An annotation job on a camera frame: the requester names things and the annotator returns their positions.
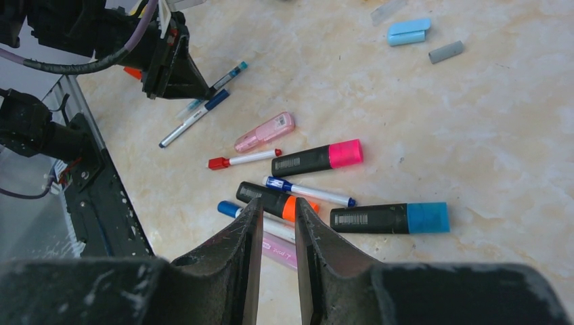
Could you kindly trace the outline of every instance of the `orange highlighter cap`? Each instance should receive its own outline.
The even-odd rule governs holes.
[[[297,201],[296,196],[291,196],[285,202],[285,206],[283,207],[283,215],[282,218],[291,222],[295,222],[295,202]],[[319,213],[319,205],[315,202],[311,202],[307,200],[307,202],[311,205],[311,208],[315,210],[316,213]]]

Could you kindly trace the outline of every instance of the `blue highlighter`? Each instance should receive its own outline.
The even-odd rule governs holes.
[[[360,234],[450,232],[446,202],[401,203],[331,210],[331,228]]]

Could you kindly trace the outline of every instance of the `cable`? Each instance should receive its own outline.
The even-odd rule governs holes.
[[[150,24],[150,22],[152,21],[152,17],[154,16],[155,10],[150,10],[150,8],[155,8],[157,7],[157,5],[158,0],[149,0],[148,9],[146,10],[146,12],[143,13],[143,17],[141,17],[141,19],[137,23],[137,26],[135,27],[135,30],[133,31],[133,34],[128,39],[128,41],[118,51],[110,54],[109,56],[106,56],[105,58],[102,58],[101,60],[97,60],[86,64],[70,64],[70,65],[52,64],[52,63],[44,63],[26,59],[12,52],[8,52],[4,49],[0,49],[0,57],[35,70],[55,74],[77,75],[77,74],[88,74],[102,71],[120,62],[123,58],[125,58],[129,54],[129,52],[131,52],[135,48],[135,46],[139,43],[139,41],[145,34],[146,29]]]
[[[137,9],[135,10],[133,15],[131,15],[131,16],[135,17],[135,18],[139,18],[139,15],[141,15],[141,12],[144,10],[144,8],[146,7],[147,4],[148,4],[148,0],[141,0],[139,5],[137,6]]]
[[[72,162],[71,164],[69,164],[62,172],[60,172],[60,181],[58,182],[58,184],[63,184],[63,183],[67,183],[66,181],[66,175],[72,170],[72,168],[74,168],[78,163],[80,163],[82,161],[82,157],[74,160],[74,162]]]
[[[49,110],[52,113],[55,112],[64,112],[64,109],[66,108],[66,104],[68,103],[68,99],[70,98],[70,94],[67,93],[66,95],[64,95],[64,97],[62,98],[62,103],[60,104],[60,107],[58,107],[57,110]]]
[[[38,198],[43,198],[44,196],[46,196],[46,194],[48,194],[48,192],[50,192],[50,187],[52,186],[52,183],[54,180],[55,180],[55,177],[53,175],[48,176],[48,183],[46,184],[46,188],[44,188],[44,192],[42,192],[38,195],[18,194],[18,193],[13,193],[13,192],[4,190],[3,188],[0,188],[0,194],[4,194],[4,195],[10,196],[12,198],[21,198],[22,200],[36,200]]]

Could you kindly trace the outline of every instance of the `white marker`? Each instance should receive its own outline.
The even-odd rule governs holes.
[[[273,188],[274,190],[302,194],[310,196],[312,198],[325,200],[327,202],[341,204],[346,207],[354,207],[355,205],[357,205],[357,202],[350,196],[333,194],[321,190],[316,190],[314,188],[306,188],[304,186],[294,185],[282,178],[271,177],[271,176],[266,177],[263,179],[263,185],[267,186],[268,188]]]
[[[217,210],[232,218],[239,217],[239,214],[243,211],[241,207],[229,201],[221,201],[217,205]],[[295,228],[292,226],[292,223],[280,220],[268,213],[263,213],[263,216],[265,217],[263,220],[264,232],[292,242],[293,244],[295,243]]]
[[[264,152],[257,152],[256,154],[246,154],[245,156],[233,157],[233,158],[214,158],[210,159],[207,163],[207,168],[211,169],[212,171],[216,171],[218,169],[228,168],[229,166],[250,163],[252,161],[269,159],[279,157],[283,154],[280,149],[273,149]]]

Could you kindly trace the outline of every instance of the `blue marker cap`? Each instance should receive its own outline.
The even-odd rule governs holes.
[[[407,203],[410,234],[450,232],[446,202]]]
[[[409,20],[407,22],[396,22],[389,27],[389,31],[387,32],[387,43],[389,43],[390,46],[397,46],[424,42],[426,31],[430,27],[430,18]]]
[[[235,218],[237,211],[241,210],[241,207],[230,201],[221,201],[217,205],[217,210],[223,213],[224,215],[228,215],[232,218]]]
[[[206,110],[212,110],[215,106],[219,105],[222,101],[229,97],[227,90],[223,89],[217,93],[209,102],[205,104]]]
[[[289,183],[285,179],[272,176],[264,178],[263,185],[283,192],[291,191],[291,187],[293,186],[293,184]]]

